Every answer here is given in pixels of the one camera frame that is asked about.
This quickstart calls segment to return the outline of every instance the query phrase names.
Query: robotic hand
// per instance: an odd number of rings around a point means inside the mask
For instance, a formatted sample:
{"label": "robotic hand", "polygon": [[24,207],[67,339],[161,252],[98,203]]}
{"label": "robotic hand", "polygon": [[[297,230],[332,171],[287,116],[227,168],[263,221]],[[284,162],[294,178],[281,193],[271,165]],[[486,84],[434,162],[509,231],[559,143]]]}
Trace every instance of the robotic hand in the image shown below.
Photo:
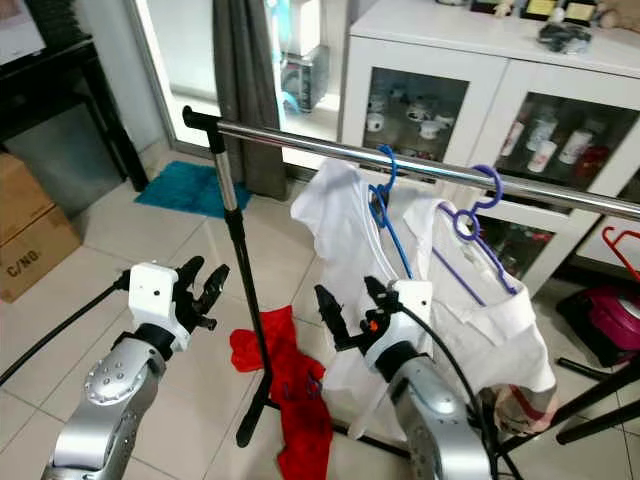
{"label": "robotic hand", "polygon": [[437,373],[433,361],[417,352],[424,347],[425,331],[408,313],[429,317],[431,283],[399,280],[387,289],[366,277],[365,284],[378,308],[366,312],[362,334],[349,335],[342,308],[317,285],[320,314],[336,350],[360,349],[367,367],[389,384],[387,393],[407,436],[415,478],[490,479],[489,456],[469,425],[465,402]]}
{"label": "robotic hand", "polygon": [[204,264],[193,257],[176,270],[151,263],[131,269],[129,308],[135,333],[124,332],[87,374],[80,405],[58,436],[42,480],[117,480],[129,462],[142,416],[153,402],[166,362],[185,351],[229,274],[221,265],[196,300],[188,288]]}

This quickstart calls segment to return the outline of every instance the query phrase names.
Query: blue hanger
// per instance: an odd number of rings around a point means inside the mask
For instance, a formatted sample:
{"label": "blue hanger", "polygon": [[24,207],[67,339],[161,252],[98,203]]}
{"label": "blue hanger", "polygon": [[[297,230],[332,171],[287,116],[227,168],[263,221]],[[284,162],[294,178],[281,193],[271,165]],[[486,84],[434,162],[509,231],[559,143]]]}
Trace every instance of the blue hanger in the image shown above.
{"label": "blue hanger", "polygon": [[[471,207],[471,210],[460,209],[456,213],[453,213],[446,205],[443,205],[443,204],[438,205],[438,208],[446,212],[452,218],[453,228],[456,234],[460,238],[467,241],[474,241],[480,246],[482,251],[487,255],[487,257],[489,257],[491,262],[496,267],[496,270],[498,273],[498,279],[500,280],[500,283],[502,283],[502,285],[507,290],[507,292],[509,292],[512,295],[515,295],[518,292],[514,287],[512,287],[507,283],[507,280],[505,278],[506,271],[504,267],[502,266],[498,258],[495,256],[493,251],[484,242],[484,240],[480,238],[480,222],[478,221],[478,217],[476,216],[476,212],[479,209],[492,208],[495,205],[497,205],[498,202],[502,199],[502,195],[504,193],[504,186],[502,184],[502,179],[500,178],[500,175],[498,175],[498,172],[496,172],[493,168],[487,165],[476,165],[475,167],[473,167],[473,169],[478,170],[479,172],[482,172],[493,178],[493,181],[495,183],[495,190],[496,190],[494,197],[487,202],[476,202],[473,205],[473,207]],[[471,233],[468,233],[468,234],[460,230],[460,219],[465,217],[471,221]],[[436,256],[440,258],[440,260],[443,261],[443,263],[445,263],[445,266],[449,269],[449,271],[454,273],[453,268],[448,263],[446,263],[444,258],[442,258],[442,255],[436,252]],[[476,301],[478,301],[478,303],[484,306],[485,305],[484,302],[482,302],[480,297],[478,297],[478,295],[471,289],[471,287],[464,281],[464,279],[462,279],[457,273],[454,273],[454,275],[460,281],[460,283],[465,287],[465,289],[476,299]]]}
{"label": "blue hanger", "polygon": [[393,240],[393,244],[396,246],[396,250],[398,250],[398,254],[402,259],[402,265],[404,266],[405,271],[407,272],[407,276],[409,278],[413,278],[413,272],[411,271],[411,266],[409,265],[409,260],[407,259],[407,254],[402,248],[402,244],[396,235],[391,222],[389,221],[389,217],[387,216],[387,203],[389,202],[389,192],[393,188],[393,184],[396,181],[396,175],[398,172],[398,166],[396,165],[396,156],[393,153],[393,149],[389,145],[380,145],[378,147],[382,153],[387,155],[391,159],[391,178],[386,185],[378,185],[374,187],[373,185],[369,185],[369,191],[373,193],[374,199],[369,202],[369,211],[373,216],[376,224],[379,228],[386,228],[389,230],[389,234],[391,235],[391,239]]}

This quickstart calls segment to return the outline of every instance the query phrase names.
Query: gray curtain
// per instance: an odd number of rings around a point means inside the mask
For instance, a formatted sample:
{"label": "gray curtain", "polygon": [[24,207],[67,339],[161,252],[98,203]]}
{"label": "gray curtain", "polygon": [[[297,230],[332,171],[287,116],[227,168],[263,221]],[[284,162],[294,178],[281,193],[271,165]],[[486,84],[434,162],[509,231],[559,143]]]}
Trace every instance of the gray curtain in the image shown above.
{"label": "gray curtain", "polygon": [[[213,0],[213,56],[223,118],[279,128],[263,0]],[[225,144],[235,181],[254,193],[286,198],[280,148],[228,136]]]}

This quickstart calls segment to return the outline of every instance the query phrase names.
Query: cardboard box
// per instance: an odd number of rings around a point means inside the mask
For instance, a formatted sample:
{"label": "cardboard box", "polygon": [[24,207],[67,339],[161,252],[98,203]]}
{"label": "cardboard box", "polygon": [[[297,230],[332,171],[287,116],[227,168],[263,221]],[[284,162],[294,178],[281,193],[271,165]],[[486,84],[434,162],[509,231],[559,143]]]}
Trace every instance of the cardboard box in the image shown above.
{"label": "cardboard box", "polygon": [[0,245],[52,206],[26,165],[12,155],[0,154]]}
{"label": "cardboard box", "polygon": [[58,207],[0,246],[0,298],[12,302],[80,245]]}

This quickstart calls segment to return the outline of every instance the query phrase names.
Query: black cable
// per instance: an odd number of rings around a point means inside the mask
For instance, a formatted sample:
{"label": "black cable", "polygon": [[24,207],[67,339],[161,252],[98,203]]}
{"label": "black cable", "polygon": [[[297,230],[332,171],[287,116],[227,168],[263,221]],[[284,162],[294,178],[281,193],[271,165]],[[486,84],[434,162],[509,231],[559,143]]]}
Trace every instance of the black cable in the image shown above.
{"label": "black cable", "polygon": [[427,325],[420,317],[418,317],[418,315],[413,313],[411,310],[409,310],[407,307],[405,307],[402,304],[400,304],[400,311],[407,314],[409,317],[411,317],[411,319],[414,322],[416,322],[418,325],[420,325],[420,327],[422,327],[422,329],[425,332],[427,332],[427,334],[433,339],[433,341],[436,342],[438,347],[440,347],[440,350],[442,350],[442,352],[445,354],[445,356],[451,363],[451,366],[453,367],[456,374],[458,375],[458,378],[460,378],[460,381],[462,382],[462,386],[464,387],[465,392],[467,392],[467,396],[469,397],[469,400],[471,402],[471,408],[473,409],[476,415],[476,418],[478,420],[478,424],[480,425],[480,430],[482,430],[484,448],[487,451],[487,455],[489,455],[491,477],[494,479],[497,479],[498,463],[497,463],[496,456],[494,454],[493,443],[491,441],[491,433],[489,431],[489,427],[485,422],[484,416],[482,415],[482,410],[480,409],[480,405],[478,404],[478,399],[473,394],[473,390],[471,389],[471,385],[469,384],[467,377],[465,376],[464,372],[460,368],[460,365],[454,358],[453,354],[451,353],[447,345],[440,338],[440,336],[433,331],[433,329],[429,325]]}
{"label": "black cable", "polygon": [[49,333],[47,333],[44,337],[38,340],[29,350],[24,352],[20,358],[18,358],[15,362],[11,364],[9,368],[7,368],[2,375],[0,375],[0,387],[4,385],[14,373],[16,373],[27,361],[33,357],[42,347],[44,347],[47,343],[53,340],[58,334],[60,334],[64,329],[66,329],[69,325],[78,320],[81,316],[95,307],[97,304],[102,302],[105,298],[111,295],[116,290],[126,290],[129,288],[129,270],[126,270],[122,273],[120,278],[113,282],[109,288],[107,288],[104,292],[98,295],[96,298],[87,303],[84,307],[78,310],[76,313],[67,318],[64,322],[62,322],[57,327],[53,328]]}

